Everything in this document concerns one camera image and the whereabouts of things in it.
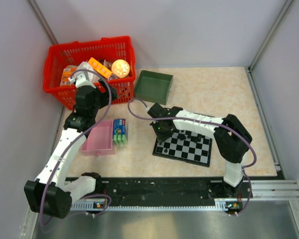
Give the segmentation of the black white chess board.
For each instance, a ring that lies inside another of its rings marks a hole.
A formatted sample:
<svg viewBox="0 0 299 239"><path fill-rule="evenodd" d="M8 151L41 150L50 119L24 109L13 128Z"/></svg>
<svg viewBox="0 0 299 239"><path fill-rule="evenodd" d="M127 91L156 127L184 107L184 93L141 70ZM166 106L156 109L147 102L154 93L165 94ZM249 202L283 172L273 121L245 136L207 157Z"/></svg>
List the black white chess board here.
<svg viewBox="0 0 299 239"><path fill-rule="evenodd" d="M184 161L199 166L209 167L212 151L212 139L188 130L175 127L168 140L158 143L157 139L152 154L157 157Z"/></svg>

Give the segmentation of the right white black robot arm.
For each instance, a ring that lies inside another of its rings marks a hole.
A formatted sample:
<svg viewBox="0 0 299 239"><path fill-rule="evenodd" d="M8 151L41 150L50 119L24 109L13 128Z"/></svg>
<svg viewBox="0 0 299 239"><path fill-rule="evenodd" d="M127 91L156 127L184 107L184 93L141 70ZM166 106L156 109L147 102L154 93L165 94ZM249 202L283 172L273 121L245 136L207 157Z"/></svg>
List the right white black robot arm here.
<svg viewBox="0 0 299 239"><path fill-rule="evenodd" d="M158 103L147 107L147 114L153 120L150 125L159 142L166 141L175 130L211 138L225 160L224 194L234 197L241 191L240 182L244 177L243 170L247 167L246 154L248 151L253 154L252 164L257 161L257 156L251 147L251 135L235 115L216 118L191 113L180 107L164 108Z"/></svg>

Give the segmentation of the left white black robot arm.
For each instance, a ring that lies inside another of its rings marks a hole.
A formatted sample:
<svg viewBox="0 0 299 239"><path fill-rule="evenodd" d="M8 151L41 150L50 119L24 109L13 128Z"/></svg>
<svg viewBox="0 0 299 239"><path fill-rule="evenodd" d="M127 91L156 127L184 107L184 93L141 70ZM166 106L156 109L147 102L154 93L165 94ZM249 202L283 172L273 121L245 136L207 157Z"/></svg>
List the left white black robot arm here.
<svg viewBox="0 0 299 239"><path fill-rule="evenodd" d="M97 173L83 173L75 181L66 184L70 166L90 131L101 121L96 120L99 109L109 109L118 95L105 77L94 70L80 69L69 78L77 89L75 105L65 120L59 142L49 161L33 180L24 186L29 208L41 216L65 218L71 206L86 195L99 197L103 185L97 182Z"/></svg>

